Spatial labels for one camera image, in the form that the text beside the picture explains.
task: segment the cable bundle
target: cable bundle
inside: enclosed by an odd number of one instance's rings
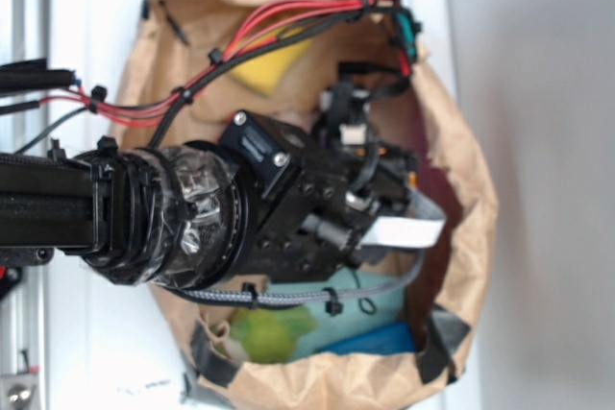
[[[202,73],[185,86],[174,89],[161,101],[138,107],[114,105],[104,101],[106,95],[101,97],[94,91],[87,95],[78,84],[76,89],[64,90],[69,94],[48,96],[39,100],[38,105],[56,100],[71,101],[117,124],[133,128],[157,127],[148,143],[148,147],[156,148],[180,109],[190,104],[215,78],[247,60],[318,36],[336,24],[357,21],[371,13],[392,16],[397,33],[394,39],[399,47],[400,71],[403,76],[409,76],[413,59],[409,50],[413,50],[414,37],[408,34],[407,25],[416,23],[410,11],[400,6],[400,0],[273,0],[255,9],[245,19],[223,51],[214,49],[209,54],[211,64]],[[7,110],[7,113],[18,110]],[[32,148],[58,125],[83,111],[77,109],[67,113],[18,152],[22,154]]]

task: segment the green object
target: green object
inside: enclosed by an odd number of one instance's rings
[[[287,361],[297,339],[315,328],[316,321],[305,306],[278,311],[241,307],[231,318],[231,337],[259,364]]]

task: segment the gray braided cable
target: gray braided cable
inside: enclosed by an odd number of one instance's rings
[[[406,285],[414,281],[423,266],[425,259],[425,252],[419,251],[416,254],[416,259],[412,264],[412,267],[401,276],[390,280],[387,283],[381,285],[374,285],[372,287],[364,288],[350,288],[336,291],[337,298],[339,300],[358,300],[361,298],[370,298],[384,293],[389,293],[394,290],[404,288]],[[224,290],[200,290],[200,291],[186,291],[186,295],[202,300],[204,303],[216,302],[216,303],[251,303],[252,293],[250,292],[230,292]],[[296,293],[296,294],[274,294],[274,293],[260,293],[258,294],[258,304],[268,304],[276,306],[287,306],[296,304],[305,304],[307,302],[328,302],[332,300],[331,294],[326,291],[320,292],[308,292],[308,293]]]

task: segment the blue object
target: blue object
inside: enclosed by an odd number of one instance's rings
[[[391,355],[416,352],[410,329],[405,322],[397,322],[367,333],[354,336],[321,348],[319,352],[333,352],[337,355],[360,352],[364,354]]]

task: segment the yellow sponge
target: yellow sponge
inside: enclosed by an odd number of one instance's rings
[[[275,36],[280,31],[273,31],[266,37]],[[308,50],[310,44],[311,39],[303,40],[246,61],[230,71],[229,75],[256,93],[271,96],[284,72]]]

